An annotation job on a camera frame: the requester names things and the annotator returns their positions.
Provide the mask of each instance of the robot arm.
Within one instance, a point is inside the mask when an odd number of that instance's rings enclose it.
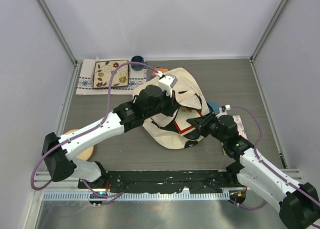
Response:
[[[132,101],[116,107],[106,119],[102,118],[76,132],[60,137],[54,132],[48,134],[44,140],[42,155],[61,142],[69,141],[44,159],[52,181],[60,182],[73,177],[84,179],[93,187],[102,185],[106,175],[102,165],[97,161],[78,159],[76,156],[90,146],[142,126],[144,121],[152,116],[160,113],[172,116],[179,107],[172,90],[176,82],[174,75],[164,75],[158,86],[147,86]]]
[[[73,177],[85,179],[91,187],[101,186],[107,178],[107,172],[102,165],[97,161],[77,159],[76,156],[103,140],[142,126],[144,121],[152,116],[160,113],[173,116],[180,106],[172,90],[176,81],[173,75],[162,76],[158,86],[147,86],[132,101],[116,107],[106,119],[102,118],[76,132],[60,137],[54,132],[48,134],[45,137],[42,155],[59,143],[69,141],[44,159],[52,181],[59,182]],[[227,115],[227,109],[228,107],[222,107],[217,115],[209,113],[188,119],[187,122],[203,137],[211,135],[223,143],[226,154],[235,160],[226,168],[227,171],[236,175],[239,183],[264,198],[279,213],[288,228],[307,228],[314,223],[320,218],[320,209],[294,187],[319,201],[316,189],[309,183],[300,184],[293,180],[265,159],[254,149],[252,143],[239,135],[238,126],[233,117]]]
[[[235,160],[226,170],[236,175],[240,184],[266,200],[290,229],[304,229],[320,218],[320,208],[308,197],[319,201],[317,190],[310,183],[300,184],[276,168],[254,145],[239,135],[238,126],[226,110],[188,119],[202,136],[213,136],[223,143],[226,154]]]

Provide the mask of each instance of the placemat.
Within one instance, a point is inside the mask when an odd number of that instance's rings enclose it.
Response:
[[[112,58],[112,59],[100,59],[98,62],[103,61],[129,61],[128,58]],[[76,95],[106,95],[108,94],[107,88],[94,88],[94,69],[97,60],[95,59],[84,59],[81,67],[80,76],[78,79],[77,87],[76,87]],[[113,95],[131,95],[132,91],[147,82],[147,69],[143,69],[140,71],[135,71],[129,67],[129,81],[128,86],[124,87],[113,87],[111,89],[111,94]]]
[[[93,74],[93,88],[108,88],[111,76],[119,65],[127,63],[128,60],[104,60],[96,61]],[[119,68],[111,83],[112,88],[127,87],[129,84],[129,65]]]

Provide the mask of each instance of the purple cable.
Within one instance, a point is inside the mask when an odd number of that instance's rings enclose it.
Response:
[[[59,143],[58,145],[55,145],[54,147],[52,147],[50,150],[48,150],[41,158],[40,160],[36,163],[35,167],[33,168],[32,170],[32,173],[31,173],[31,178],[30,178],[30,184],[31,184],[31,188],[35,191],[40,191],[44,188],[46,188],[51,182],[52,182],[52,179],[50,179],[46,184],[44,184],[43,186],[41,187],[36,187],[35,185],[35,175],[37,173],[37,170],[38,170],[38,167],[40,166],[41,162],[50,154],[52,153],[54,150],[56,150],[57,148],[63,146],[64,144],[68,143],[68,142],[71,142],[72,140],[74,139],[77,139],[79,137],[82,137],[83,135],[86,135],[88,133],[91,133],[93,132],[94,130],[96,130],[97,128],[100,127],[101,124],[103,124],[106,120],[107,120],[107,117],[108,117],[108,114],[109,114],[109,110],[110,110],[110,94],[111,94],[111,87],[112,87],[112,81],[115,77],[115,74],[116,72],[123,66],[126,66],[126,65],[131,65],[131,64],[134,64],[134,65],[141,65],[141,66],[145,66],[146,68],[149,68],[151,70],[153,70],[154,72],[158,72],[156,69],[154,69],[152,66],[150,65],[147,65],[147,64],[144,64],[144,63],[141,63],[141,62],[132,62],[132,61],[129,61],[129,62],[126,62],[126,63],[123,63],[121,65],[119,65],[112,73],[111,75],[111,78],[110,78],[110,82],[109,82],[109,86],[108,86],[108,96],[107,96],[107,106],[106,106],[106,113],[105,113],[105,116],[104,118],[102,119],[102,121],[100,122],[100,124],[97,124],[96,126],[94,126],[93,128],[91,129],[88,129],[78,135],[75,135],[75,136],[72,136],[69,138],[69,140],[64,140],[63,142]],[[83,183],[86,185],[86,187],[91,191],[93,192],[96,196],[99,196],[101,198],[111,198],[111,197],[117,197],[118,195],[120,195],[120,193],[118,194],[115,194],[115,195],[110,195],[110,196],[105,196],[105,195],[100,195],[98,193],[96,193],[95,191],[92,190],[92,188],[85,183],[85,180],[82,180]]]
[[[316,204],[318,207],[320,207],[320,202],[319,201],[316,201],[312,196],[310,196],[308,193],[304,192],[303,190],[301,190],[299,187],[295,186],[291,182],[287,182],[287,179],[285,179],[283,176],[281,176],[279,173],[277,173],[271,166],[269,166],[264,160],[262,160],[260,158],[260,156],[258,154],[258,150],[257,150],[257,145],[261,141],[261,138],[262,138],[262,129],[261,129],[261,126],[260,126],[258,120],[256,119],[255,115],[252,112],[250,112],[249,110],[247,110],[246,108],[242,107],[242,106],[234,106],[234,105],[232,105],[231,108],[238,108],[238,109],[242,109],[242,110],[246,111],[247,113],[250,114],[250,116],[253,118],[253,120],[255,121],[256,125],[258,126],[260,136],[259,136],[258,140],[256,140],[256,142],[254,143],[254,148],[253,148],[253,151],[254,151],[254,154],[255,154],[256,158],[266,168],[268,168],[273,174],[275,174],[279,179],[281,179],[282,181],[284,181],[285,183],[287,183],[288,185],[290,185],[291,187],[296,189],[298,192],[303,194],[305,197],[307,197],[309,200],[311,200],[314,204]]]
[[[120,193],[117,194],[117,196],[116,196],[115,198],[113,198],[113,199],[111,199],[111,200],[107,200],[107,201],[105,201],[105,202],[102,202],[102,203],[101,203],[101,206],[104,206],[104,205],[108,205],[108,204],[113,203],[116,199],[118,199],[119,197],[121,197],[123,193],[124,193],[124,192],[120,192]]]
[[[229,200],[230,202],[232,202],[233,204],[235,205],[238,205],[237,203],[237,198],[235,198],[234,200],[230,199]],[[255,210],[259,210],[259,209],[262,209],[264,208],[268,203],[266,201],[264,201],[264,203],[262,203],[261,206],[258,206],[258,207],[249,207],[249,206],[246,206],[246,205],[241,205],[239,204],[239,207],[243,208],[243,209],[247,209],[247,210],[250,210],[250,211],[255,211]]]

